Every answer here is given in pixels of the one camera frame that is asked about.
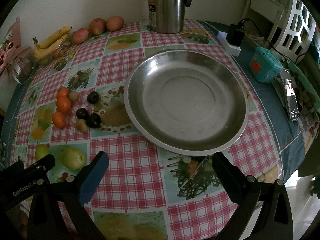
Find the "white lattice plastic basket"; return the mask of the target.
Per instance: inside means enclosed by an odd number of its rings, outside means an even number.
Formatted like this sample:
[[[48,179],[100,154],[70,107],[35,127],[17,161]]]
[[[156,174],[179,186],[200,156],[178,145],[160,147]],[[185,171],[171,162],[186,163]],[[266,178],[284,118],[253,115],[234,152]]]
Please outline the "white lattice plastic basket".
[[[279,59],[298,63],[307,53],[315,29],[316,21],[302,0],[290,0],[284,27],[273,45],[273,53]]]

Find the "left red apple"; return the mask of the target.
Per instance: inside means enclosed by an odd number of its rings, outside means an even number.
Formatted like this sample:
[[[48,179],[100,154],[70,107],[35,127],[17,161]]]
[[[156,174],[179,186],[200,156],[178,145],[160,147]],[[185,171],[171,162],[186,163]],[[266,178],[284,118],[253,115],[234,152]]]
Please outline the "left red apple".
[[[71,41],[74,44],[82,44],[89,38],[89,30],[86,28],[80,28],[72,33]]]

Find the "right red apple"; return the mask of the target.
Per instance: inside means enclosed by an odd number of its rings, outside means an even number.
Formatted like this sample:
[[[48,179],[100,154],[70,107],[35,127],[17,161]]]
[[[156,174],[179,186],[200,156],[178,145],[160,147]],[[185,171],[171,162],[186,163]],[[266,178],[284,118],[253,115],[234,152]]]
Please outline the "right red apple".
[[[120,16],[113,16],[106,21],[106,27],[109,31],[118,31],[124,26],[124,19]]]

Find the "brown kiwi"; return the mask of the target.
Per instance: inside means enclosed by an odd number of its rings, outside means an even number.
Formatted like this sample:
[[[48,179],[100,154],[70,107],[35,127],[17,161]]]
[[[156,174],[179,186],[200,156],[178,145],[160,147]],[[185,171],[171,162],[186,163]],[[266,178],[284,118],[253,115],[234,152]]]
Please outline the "brown kiwi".
[[[72,91],[69,93],[68,98],[72,103],[75,103],[79,100],[79,94],[76,91]]]
[[[86,125],[86,122],[84,119],[77,119],[75,127],[81,133],[85,133],[88,131],[88,126]]]

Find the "large green pear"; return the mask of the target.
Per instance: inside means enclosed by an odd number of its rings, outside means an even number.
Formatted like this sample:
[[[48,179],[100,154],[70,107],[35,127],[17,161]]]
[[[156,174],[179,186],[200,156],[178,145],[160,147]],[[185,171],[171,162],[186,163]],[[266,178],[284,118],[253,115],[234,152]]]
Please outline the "large green pear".
[[[86,157],[81,150],[69,147],[63,150],[59,156],[62,165],[70,170],[78,170],[85,164]]]

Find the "pink flower bouquet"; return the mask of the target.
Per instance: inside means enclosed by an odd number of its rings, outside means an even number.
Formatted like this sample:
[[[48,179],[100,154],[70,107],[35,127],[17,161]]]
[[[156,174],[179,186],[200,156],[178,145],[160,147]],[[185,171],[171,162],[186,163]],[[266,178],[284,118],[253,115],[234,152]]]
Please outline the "pink flower bouquet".
[[[31,48],[21,45],[20,18],[8,29],[1,41],[1,76],[7,74],[9,81],[21,84],[33,67]]]

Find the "small green pear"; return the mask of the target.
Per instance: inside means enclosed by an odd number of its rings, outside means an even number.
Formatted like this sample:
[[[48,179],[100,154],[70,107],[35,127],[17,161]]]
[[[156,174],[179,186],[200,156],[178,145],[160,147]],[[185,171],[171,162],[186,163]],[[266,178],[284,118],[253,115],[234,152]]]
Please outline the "small green pear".
[[[49,154],[49,148],[45,144],[38,144],[35,149],[35,159],[39,161],[41,158]]]

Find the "upper brown kiwi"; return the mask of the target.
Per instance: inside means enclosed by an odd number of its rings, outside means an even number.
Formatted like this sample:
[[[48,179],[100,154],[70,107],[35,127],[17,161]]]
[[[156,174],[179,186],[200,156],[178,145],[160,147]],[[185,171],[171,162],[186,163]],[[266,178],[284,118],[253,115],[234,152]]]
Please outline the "upper brown kiwi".
[[[72,91],[69,93],[68,98],[72,103],[75,103],[79,100],[79,94],[76,91]]]

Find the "white power strip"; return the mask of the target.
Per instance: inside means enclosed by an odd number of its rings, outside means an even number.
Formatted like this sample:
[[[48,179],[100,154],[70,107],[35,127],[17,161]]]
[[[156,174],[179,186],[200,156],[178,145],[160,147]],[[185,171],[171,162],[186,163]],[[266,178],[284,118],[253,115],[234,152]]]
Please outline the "white power strip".
[[[227,41],[227,33],[222,31],[218,32],[217,39],[229,55],[239,56],[241,48],[239,46],[229,44],[229,42]]]

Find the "orange tangerine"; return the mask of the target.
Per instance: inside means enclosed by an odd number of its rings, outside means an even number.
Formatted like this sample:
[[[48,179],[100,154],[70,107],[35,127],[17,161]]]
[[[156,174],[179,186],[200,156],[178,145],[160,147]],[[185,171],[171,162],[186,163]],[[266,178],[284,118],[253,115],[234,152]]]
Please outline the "orange tangerine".
[[[56,102],[57,110],[63,114],[67,114],[72,107],[72,103],[67,96],[60,96]]]
[[[56,98],[58,99],[59,97],[62,97],[62,96],[66,96],[66,97],[69,96],[69,90],[68,90],[68,88],[66,88],[66,87],[60,87],[60,88],[57,90]]]
[[[59,111],[56,111],[52,115],[52,122],[53,122],[53,124],[54,124],[54,126],[56,128],[62,129],[66,124],[66,120],[65,120],[64,114],[59,112]]]

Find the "dark plum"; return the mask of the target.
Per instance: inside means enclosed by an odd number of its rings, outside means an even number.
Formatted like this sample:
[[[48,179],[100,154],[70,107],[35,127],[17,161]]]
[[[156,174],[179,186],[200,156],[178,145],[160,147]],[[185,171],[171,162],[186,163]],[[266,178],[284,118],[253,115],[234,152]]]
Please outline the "dark plum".
[[[99,101],[99,93],[96,91],[92,91],[91,93],[88,94],[87,96],[87,101],[90,104],[96,104]]]
[[[80,108],[76,111],[76,117],[80,120],[87,120],[87,118],[89,117],[89,113],[87,109]]]
[[[97,113],[90,114],[86,119],[86,125],[89,128],[100,128],[101,127],[101,117]]]

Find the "middle red apple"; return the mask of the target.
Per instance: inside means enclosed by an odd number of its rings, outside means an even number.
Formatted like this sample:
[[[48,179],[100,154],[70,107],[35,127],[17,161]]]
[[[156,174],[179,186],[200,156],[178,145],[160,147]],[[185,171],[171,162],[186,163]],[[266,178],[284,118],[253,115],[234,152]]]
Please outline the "middle red apple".
[[[102,18],[96,18],[89,24],[89,31],[92,35],[100,35],[106,30],[106,22]]]

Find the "clear glass fruit bowl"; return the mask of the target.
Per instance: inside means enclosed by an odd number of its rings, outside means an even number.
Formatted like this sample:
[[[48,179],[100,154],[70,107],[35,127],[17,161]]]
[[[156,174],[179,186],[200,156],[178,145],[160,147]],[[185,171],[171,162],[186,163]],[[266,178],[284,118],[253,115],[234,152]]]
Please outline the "clear glass fruit bowl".
[[[72,45],[72,42],[70,40],[66,40],[57,49],[55,49],[53,53],[51,53],[47,58],[42,60],[35,59],[35,61],[41,66],[46,66],[49,63],[51,63],[53,60],[66,55],[71,45]]]

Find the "black power adapter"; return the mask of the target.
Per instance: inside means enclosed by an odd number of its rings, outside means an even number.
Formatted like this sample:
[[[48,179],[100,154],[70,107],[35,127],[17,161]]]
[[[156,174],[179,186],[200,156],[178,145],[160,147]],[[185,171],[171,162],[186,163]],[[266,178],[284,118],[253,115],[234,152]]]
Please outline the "black power adapter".
[[[242,23],[231,24],[228,29],[226,40],[230,45],[239,47],[244,39],[245,30]]]

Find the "stainless steel thermos kettle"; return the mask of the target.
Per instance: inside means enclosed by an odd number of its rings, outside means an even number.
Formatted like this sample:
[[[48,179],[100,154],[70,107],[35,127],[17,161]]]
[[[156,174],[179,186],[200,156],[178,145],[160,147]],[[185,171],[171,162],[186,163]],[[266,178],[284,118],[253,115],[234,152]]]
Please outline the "stainless steel thermos kettle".
[[[149,23],[157,33],[176,34],[183,30],[185,9],[192,0],[148,0]]]

